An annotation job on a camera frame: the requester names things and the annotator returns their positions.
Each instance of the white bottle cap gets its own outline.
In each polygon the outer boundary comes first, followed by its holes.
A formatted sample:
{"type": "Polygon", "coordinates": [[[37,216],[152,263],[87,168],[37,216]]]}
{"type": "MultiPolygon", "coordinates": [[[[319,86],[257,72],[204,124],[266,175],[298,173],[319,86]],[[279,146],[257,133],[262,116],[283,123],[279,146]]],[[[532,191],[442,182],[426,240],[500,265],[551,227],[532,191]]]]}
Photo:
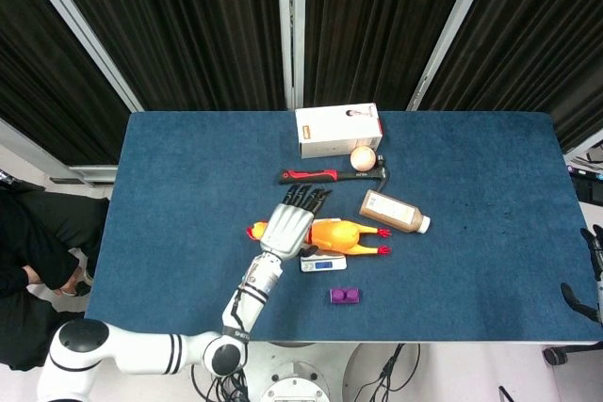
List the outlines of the white bottle cap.
{"type": "Polygon", "coordinates": [[[418,231],[421,234],[424,234],[427,229],[430,227],[430,223],[432,222],[432,220],[427,217],[427,216],[423,216],[423,221],[421,221],[421,226],[419,226],[418,231]]]}

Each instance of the hammer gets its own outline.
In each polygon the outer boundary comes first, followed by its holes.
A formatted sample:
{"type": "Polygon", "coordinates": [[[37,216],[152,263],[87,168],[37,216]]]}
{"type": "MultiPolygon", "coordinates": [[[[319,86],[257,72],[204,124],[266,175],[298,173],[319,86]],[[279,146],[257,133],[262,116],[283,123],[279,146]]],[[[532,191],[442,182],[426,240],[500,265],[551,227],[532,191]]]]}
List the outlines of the hammer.
{"type": "Polygon", "coordinates": [[[339,171],[337,169],[304,171],[283,169],[279,174],[279,184],[336,183],[337,181],[352,179],[377,179],[380,181],[377,191],[381,192],[389,179],[389,171],[385,167],[384,157],[380,155],[376,167],[369,171],[339,171]]]}

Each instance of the black curtain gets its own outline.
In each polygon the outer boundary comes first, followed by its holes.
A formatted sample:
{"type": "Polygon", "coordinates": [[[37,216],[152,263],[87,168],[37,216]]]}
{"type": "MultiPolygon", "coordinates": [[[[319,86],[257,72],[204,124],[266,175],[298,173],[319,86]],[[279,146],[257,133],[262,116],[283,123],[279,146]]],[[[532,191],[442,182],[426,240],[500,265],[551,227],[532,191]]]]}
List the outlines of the black curtain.
{"type": "Polygon", "coordinates": [[[116,164],[128,115],[48,0],[0,0],[4,121],[64,164],[116,164]]]}
{"type": "Polygon", "coordinates": [[[304,104],[405,109],[456,0],[306,0],[304,104]]]}
{"type": "Polygon", "coordinates": [[[543,111],[579,144],[603,127],[603,0],[475,0],[420,108],[543,111]]]}
{"type": "Polygon", "coordinates": [[[284,109],[278,0],[74,0],[150,110],[284,109]]]}

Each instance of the sticker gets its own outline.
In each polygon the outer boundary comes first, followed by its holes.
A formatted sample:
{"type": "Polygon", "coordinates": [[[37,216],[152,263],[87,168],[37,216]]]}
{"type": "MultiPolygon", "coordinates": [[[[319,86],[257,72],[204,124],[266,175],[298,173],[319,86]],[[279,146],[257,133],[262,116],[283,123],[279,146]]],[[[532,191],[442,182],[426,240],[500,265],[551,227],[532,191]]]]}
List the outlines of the sticker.
{"type": "Polygon", "coordinates": [[[382,197],[377,193],[368,196],[367,208],[382,216],[388,216],[410,225],[415,216],[415,208],[398,201],[382,197]]]}

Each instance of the office chair wheel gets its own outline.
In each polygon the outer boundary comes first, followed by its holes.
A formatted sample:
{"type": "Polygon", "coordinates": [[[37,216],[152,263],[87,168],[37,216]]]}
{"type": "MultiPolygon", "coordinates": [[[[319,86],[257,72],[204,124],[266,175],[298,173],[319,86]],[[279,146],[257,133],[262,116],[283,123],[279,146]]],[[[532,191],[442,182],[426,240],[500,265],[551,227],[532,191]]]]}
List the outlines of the office chair wheel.
{"type": "Polygon", "coordinates": [[[555,347],[543,350],[543,357],[551,366],[560,366],[567,363],[567,354],[555,347]]]}

